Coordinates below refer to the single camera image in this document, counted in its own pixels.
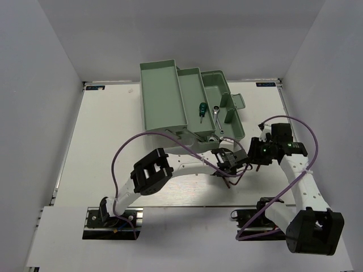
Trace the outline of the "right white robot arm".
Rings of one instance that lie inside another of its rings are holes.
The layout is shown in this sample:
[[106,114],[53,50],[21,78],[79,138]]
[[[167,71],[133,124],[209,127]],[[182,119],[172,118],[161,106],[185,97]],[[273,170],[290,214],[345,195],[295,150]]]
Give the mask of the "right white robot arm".
[[263,198],[256,214],[242,228],[246,229],[256,220],[263,226],[274,223],[285,235],[290,252],[334,255],[344,218],[341,213],[332,211],[321,195],[304,144],[294,141],[289,123],[259,124],[259,128],[261,136],[251,139],[250,162],[256,165],[278,162],[289,183],[281,194],[291,191],[296,209],[288,208],[280,196]]

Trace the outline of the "large silver ratchet wrench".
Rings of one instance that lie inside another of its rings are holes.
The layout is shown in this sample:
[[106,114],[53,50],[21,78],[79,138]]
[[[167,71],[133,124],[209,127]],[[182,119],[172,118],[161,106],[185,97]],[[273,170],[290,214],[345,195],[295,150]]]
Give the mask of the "large silver ratchet wrench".
[[221,123],[220,123],[220,121],[218,119],[219,112],[220,112],[219,106],[215,105],[213,107],[213,120],[214,120],[215,124],[218,126],[218,129],[219,129],[220,133],[223,134],[224,130],[223,130],[223,128],[221,126]]

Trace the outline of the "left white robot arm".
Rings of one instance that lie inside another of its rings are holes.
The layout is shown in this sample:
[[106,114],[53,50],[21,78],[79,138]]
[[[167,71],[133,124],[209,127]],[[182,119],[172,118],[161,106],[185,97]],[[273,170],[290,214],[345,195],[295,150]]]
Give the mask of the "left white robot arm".
[[247,163],[248,156],[243,149],[232,152],[217,148],[202,154],[176,155],[157,148],[134,164],[130,177],[116,189],[114,198],[101,200],[100,219],[107,226],[114,226],[140,196],[159,192],[172,178],[196,174],[235,176],[237,169]]

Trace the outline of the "green stubby screwdriver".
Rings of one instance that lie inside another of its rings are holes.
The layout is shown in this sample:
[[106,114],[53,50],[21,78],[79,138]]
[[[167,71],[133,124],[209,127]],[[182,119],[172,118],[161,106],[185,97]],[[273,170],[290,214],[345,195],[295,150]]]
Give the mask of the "green stubby screwdriver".
[[203,118],[207,112],[208,105],[205,102],[200,103],[199,105],[199,116],[200,116],[200,123],[202,123]]

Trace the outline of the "green toolbox with clear lid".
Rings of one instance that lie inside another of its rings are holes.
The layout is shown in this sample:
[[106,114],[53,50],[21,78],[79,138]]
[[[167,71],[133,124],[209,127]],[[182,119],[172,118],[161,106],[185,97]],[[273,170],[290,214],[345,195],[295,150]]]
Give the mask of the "green toolbox with clear lid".
[[[218,148],[220,137],[245,137],[238,113],[245,103],[242,95],[231,93],[223,71],[180,69],[170,59],[141,63],[140,74],[144,131],[168,134],[196,153]],[[202,102],[208,108],[200,123]],[[215,105],[223,134],[213,120]]]

